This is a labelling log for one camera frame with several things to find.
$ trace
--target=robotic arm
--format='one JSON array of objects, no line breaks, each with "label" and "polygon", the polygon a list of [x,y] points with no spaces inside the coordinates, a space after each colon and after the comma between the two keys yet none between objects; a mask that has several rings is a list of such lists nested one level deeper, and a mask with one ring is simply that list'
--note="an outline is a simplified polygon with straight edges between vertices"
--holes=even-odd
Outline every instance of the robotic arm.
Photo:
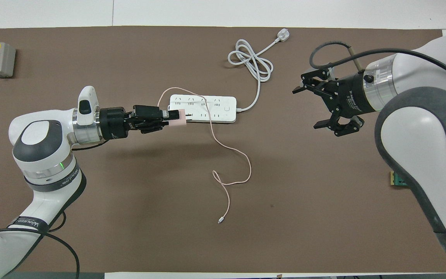
[{"label": "robotic arm", "polygon": [[[34,198],[7,228],[47,233],[82,194],[86,179],[72,146],[126,138],[129,130],[151,133],[173,121],[183,122],[184,118],[183,111],[164,111],[153,106],[135,105],[131,112],[122,107],[100,109],[92,86],[82,90],[77,108],[15,118],[9,127],[13,156]],[[42,238],[42,234],[28,231],[0,232],[0,278],[17,268]]]},{"label": "robotic arm", "polygon": [[[416,49],[446,64],[446,36]],[[365,70],[335,79],[333,69],[302,74],[293,93],[310,90],[324,100],[336,136],[358,132],[360,114],[381,111],[375,141],[382,158],[411,187],[446,251],[446,70],[418,57],[397,53]],[[338,123],[340,117],[348,124]]]}]

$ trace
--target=brown table surface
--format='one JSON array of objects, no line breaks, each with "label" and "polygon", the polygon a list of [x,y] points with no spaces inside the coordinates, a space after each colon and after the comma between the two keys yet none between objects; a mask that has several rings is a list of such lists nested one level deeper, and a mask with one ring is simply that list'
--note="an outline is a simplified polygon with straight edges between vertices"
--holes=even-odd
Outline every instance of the brown table surface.
[{"label": "brown table surface", "polygon": [[[228,52],[238,39],[256,51],[280,28],[81,27],[0,29],[17,49],[13,78],[0,79],[0,227],[27,207],[32,191],[7,138],[16,116],[69,109],[85,85],[101,107],[156,105],[168,87],[205,95],[255,97],[256,81]],[[290,28],[290,39],[263,57],[274,72],[261,97],[231,125],[215,125],[225,144],[246,152],[253,175],[230,186],[232,206],[214,181],[247,176],[245,159],[217,145],[209,125],[152,134],[131,131],[101,148],[75,152],[88,185],[55,234],[76,249],[85,272],[446,272],[439,246],[408,189],[389,185],[374,143],[377,113],[341,138],[315,122],[329,118],[310,92],[292,95],[320,43],[343,40],[356,51],[415,49],[438,30]],[[317,55],[347,55],[332,46]],[[364,65],[383,55],[361,59]],[[336,69],[353,74],[353,64]],[[173,91],[171,94],[183,93]],[[166,108],[169,96],[162,106]],[[72,271],[69,251],[42,241],[20,271]]]}]

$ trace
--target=black knob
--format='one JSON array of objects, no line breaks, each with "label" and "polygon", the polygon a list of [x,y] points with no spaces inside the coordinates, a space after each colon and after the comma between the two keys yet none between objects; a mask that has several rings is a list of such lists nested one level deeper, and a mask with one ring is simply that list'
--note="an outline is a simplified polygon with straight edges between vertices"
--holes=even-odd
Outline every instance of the black knob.
[{"label": "black knob", "polygon": [[366,75],[363,77],[363,79],[364,79],[364,81],[366,81],[367,83],[372,83],[372,82],[375,80],[374,76],[372,76],[372,75],[370,75],[370,74],[366,74]]}]

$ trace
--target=white power strip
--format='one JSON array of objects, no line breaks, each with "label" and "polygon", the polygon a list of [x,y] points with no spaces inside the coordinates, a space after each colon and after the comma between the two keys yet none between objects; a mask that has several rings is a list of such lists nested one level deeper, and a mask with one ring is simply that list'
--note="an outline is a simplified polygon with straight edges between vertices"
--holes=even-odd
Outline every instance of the white power strip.
[{"label": "white power strip", "polygon": [[[204,96],[213,123],[233,123],[237,119],[237,99],[228,96]],[[204,99],[195,95],[174,94],[170,97],[169,110],[184,109],[187,122],[209,122]]]}]

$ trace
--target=white plug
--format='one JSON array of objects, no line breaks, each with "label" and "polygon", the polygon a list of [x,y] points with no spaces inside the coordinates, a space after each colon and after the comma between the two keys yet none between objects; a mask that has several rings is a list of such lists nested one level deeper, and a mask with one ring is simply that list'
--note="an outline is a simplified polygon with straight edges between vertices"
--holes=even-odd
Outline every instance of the white plug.
[{"label": "white plug", "polygon": [[280,32],[278,32],[278,34],[276,34],[276,36],[278,39],[280,39],[280,41],[285,42],[290,37],[290,32],[286,28],[283,28],[280,30]]}]

